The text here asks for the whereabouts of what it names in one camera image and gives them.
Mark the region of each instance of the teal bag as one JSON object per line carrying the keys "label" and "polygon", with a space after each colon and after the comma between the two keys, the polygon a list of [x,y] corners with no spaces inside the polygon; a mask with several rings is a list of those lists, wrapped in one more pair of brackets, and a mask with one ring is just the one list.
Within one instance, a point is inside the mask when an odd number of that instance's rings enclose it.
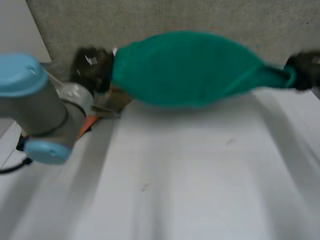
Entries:
{"label": "teal bag", "polygon": [[293,68],[266,65],[242,45],[211,33],[176,31],[118,49],[112,84],[164,107],[204,106],[260,87],[287,89]]}

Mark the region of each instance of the green bag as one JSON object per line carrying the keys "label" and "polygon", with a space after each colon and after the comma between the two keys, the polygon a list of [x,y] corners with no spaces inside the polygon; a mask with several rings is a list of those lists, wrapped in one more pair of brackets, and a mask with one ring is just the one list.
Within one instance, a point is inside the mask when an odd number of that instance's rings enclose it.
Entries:
{"label": "green bag", "polygon": [[165,106],[204,106],[258,87],[292,88],[296,74],[266,65],[219,35],[168,32],[118,49],[112,83],[134,99]]}

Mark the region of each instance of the light blue joint cap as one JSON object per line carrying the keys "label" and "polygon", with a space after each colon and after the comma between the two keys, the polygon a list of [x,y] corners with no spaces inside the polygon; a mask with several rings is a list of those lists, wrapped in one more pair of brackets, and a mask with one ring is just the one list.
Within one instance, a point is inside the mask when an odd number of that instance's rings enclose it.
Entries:
{"label": "light blue joint cap", "polygon": [[72,148],[48,141],[28,140],[23,151],[33,161],[43,164],[64,164],[69,158]]}
{"label": "light blue joint cap", "polygon": [[28,54],[0,54],[0,98],[21,98],[40,91],[48,74]]}

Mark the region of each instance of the orange part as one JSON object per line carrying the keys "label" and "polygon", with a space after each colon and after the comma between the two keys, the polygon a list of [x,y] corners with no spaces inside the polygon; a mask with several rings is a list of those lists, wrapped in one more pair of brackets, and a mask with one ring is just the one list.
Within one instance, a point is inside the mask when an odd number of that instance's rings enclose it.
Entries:
{"label": "orange part", "polygon": [[96,116],[88,116],[85,120],[83,127],[80,129],[79,135],[76,138],[76,140],[78,141],[78,139],[81,138],[81,136],[86,132],[86,130],[90,128],[96,121],[98,121],[98,119],[99,118]]}

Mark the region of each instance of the gray fabric backdrop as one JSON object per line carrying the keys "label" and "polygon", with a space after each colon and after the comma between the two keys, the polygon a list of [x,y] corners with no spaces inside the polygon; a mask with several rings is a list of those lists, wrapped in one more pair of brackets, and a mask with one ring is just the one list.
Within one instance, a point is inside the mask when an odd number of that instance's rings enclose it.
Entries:
{"label": "gray fabric backdrop", "polygon": [[320,47],[319,0],[26,0],[67,80],[79,46],[112,48],[170,30],[215,31],[266,61],[283,64],[300,48]]}

